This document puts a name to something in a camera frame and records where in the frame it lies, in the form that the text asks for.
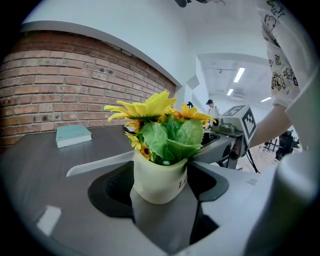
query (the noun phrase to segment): cartoon print shirt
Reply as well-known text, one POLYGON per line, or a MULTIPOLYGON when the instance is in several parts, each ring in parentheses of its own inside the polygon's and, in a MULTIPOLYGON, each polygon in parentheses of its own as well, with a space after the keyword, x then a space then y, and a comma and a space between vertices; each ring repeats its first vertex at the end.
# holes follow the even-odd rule
POLYGON ((273 105, 293 102, 317 70, 312 40, 296 18, 277 0, 255 0, 262 21, 271 71, 273 105))

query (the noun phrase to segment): book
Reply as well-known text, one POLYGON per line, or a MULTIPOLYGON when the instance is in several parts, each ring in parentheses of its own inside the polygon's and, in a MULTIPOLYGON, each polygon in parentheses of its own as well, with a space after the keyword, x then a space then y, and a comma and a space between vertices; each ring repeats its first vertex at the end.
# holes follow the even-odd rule
POLYGON ((91 140, 91 132, 82 124, 60 126, 56 130, 55 141, 58 149, 91 140))

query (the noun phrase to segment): person's arm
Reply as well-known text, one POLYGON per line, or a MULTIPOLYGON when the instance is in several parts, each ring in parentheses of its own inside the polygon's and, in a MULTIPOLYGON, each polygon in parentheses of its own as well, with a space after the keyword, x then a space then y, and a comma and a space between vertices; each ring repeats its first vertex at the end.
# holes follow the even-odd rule
POLYGON ((276 104, 269 114, 256 125, 250 148, 268 142, 283 134, 291 126, 285 113, 286 107, 276 104))

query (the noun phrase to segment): ceiling light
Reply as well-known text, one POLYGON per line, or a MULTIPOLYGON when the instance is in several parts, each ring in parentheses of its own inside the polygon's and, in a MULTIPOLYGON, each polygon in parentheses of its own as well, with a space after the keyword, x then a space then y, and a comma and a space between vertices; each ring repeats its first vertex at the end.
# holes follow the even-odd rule
POLYGON ((240 80, 240 78, 241 78, 241 76, 242 76, 242 74, 243 74, 244 72, 245 72, 245 68, 244 68, 244 67, 240 67, 240 68, 239 68, 239 71, 238 71, 238 74, 236 74, 236 77, 235 77, 235 79, 234 79, 233 82, 238 83, 239 80, 240 80))
POLYGON ((268 98, 265 98, 265 99, 261 100, 261 102, 265 102, 265 101, 270 100, 270 99, 272 99, 272 98, 268 97, 268 98))
POLYGON ((229 96, 230 94, 232 94, 233 91, 234 89, 230 89, 226 95, 229 96))

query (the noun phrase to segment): white ceramic pot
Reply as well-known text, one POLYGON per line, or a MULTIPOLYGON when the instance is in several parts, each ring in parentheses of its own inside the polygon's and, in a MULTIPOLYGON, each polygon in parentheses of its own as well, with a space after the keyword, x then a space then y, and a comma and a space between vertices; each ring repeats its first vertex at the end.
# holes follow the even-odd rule
POLYGON ((187 161, 163 166, 155 164, 134 152, 133 188, 146 201, 162 205, 174 199, 187 183, 187 161))

